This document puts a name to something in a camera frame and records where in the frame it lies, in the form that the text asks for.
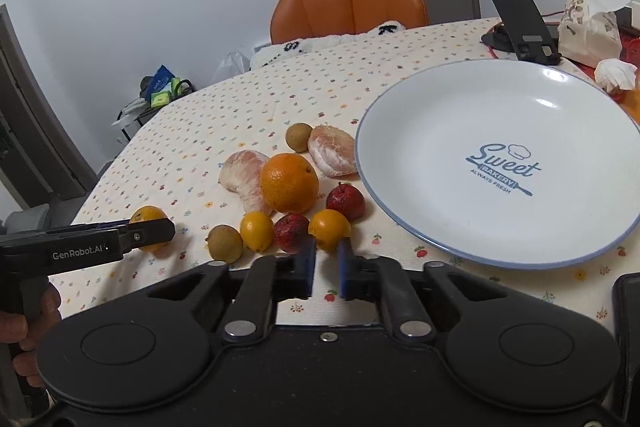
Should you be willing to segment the person's left hand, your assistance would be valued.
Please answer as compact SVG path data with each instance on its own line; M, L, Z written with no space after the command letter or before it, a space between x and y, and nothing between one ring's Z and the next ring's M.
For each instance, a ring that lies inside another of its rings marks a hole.
M61 296L58 290L49 284L40 299L41 314L38 320L28 323L21 314L1 312L1 342L7 345L17 343L21 352L12 360L14 372L26 379L30 387L43 388L38 373L36 349L42 335L53 325L61 321Z

